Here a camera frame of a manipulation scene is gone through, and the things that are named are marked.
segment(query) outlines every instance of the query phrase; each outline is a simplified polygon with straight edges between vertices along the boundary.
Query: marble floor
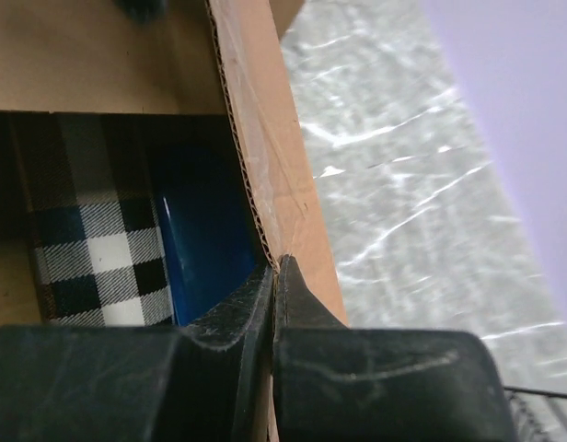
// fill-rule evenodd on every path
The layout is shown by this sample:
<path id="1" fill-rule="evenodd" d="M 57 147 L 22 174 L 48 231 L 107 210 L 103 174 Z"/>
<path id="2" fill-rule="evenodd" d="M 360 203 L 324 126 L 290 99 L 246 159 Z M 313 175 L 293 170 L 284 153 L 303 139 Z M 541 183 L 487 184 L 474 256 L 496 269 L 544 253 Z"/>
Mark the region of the marble floor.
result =
<path id="1" fill-rule="evenodd" d="M 352 325 L 472 331 L 505 383 L 567 392 L 566 327 L 417 2 L 308 0 L 283 54 Z"/>

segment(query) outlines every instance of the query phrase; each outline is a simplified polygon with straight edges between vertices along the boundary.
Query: black and white checkered cloth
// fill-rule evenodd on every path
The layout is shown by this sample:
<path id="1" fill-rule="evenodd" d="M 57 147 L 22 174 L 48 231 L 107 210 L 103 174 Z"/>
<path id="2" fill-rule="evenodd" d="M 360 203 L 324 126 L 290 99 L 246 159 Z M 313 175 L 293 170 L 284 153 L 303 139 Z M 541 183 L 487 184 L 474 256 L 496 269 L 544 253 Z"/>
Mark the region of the black and white checkered cloth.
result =
<path id="1" fill-rule="evenodd" d="M 14 114 L 44 320 L 172 322 L 145 158 L 128 116 Z"/>

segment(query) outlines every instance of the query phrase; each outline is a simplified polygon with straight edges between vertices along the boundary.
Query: cardboard box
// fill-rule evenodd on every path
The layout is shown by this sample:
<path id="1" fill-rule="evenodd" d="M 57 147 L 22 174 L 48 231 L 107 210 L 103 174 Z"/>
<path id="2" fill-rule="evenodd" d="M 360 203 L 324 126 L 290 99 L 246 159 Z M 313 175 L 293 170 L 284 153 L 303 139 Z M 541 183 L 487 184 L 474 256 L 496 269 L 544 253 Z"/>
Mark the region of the cardboard box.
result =
<path id="1" fill-rule="evenodd" d="M 347 320 L 279 49 L 277 30 L 302 2 L 271 3 L 273 15 L 267 0 L 176 1 L 142 27 L 111 0 L 0 2 L 0 325 L 39 320 L 4 139 L 12 111 L 227 115 L 269 263 L 296 256 L 309 288 Z"/>

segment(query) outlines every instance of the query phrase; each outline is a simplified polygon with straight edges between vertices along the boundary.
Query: checkered pattern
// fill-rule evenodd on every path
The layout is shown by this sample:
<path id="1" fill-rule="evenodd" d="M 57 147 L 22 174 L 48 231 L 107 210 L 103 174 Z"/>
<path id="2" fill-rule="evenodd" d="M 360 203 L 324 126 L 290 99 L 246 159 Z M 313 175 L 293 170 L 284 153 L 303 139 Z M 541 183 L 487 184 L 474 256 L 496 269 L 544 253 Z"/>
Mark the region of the checkered pattern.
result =
<path id="1" fill-rule="evenodd" d="M 165 256 L 130 117 L 11 117 L 44 320 L 172 322 Z"/>

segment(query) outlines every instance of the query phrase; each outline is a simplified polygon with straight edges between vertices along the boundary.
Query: black wire rack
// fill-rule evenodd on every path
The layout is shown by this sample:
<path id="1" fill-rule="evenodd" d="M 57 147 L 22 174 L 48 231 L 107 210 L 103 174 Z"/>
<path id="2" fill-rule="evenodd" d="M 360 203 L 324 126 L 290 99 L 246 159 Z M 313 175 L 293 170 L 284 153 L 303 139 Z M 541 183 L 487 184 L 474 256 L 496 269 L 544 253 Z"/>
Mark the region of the black wire rack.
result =
<path id="1" fill-rule="evenodd" d="M 504 387 L 504 390 L 511 405 L 520 442 L 559 442 L 551 438 L 536 414 L 531 410 L 527 403 L 530 399 L 543 401 L 557 424 L 567 435 L 567 412 L 564 411 L 562 406 L 563 402 L 567 401 L 567 394 L 520 387 Z"/>

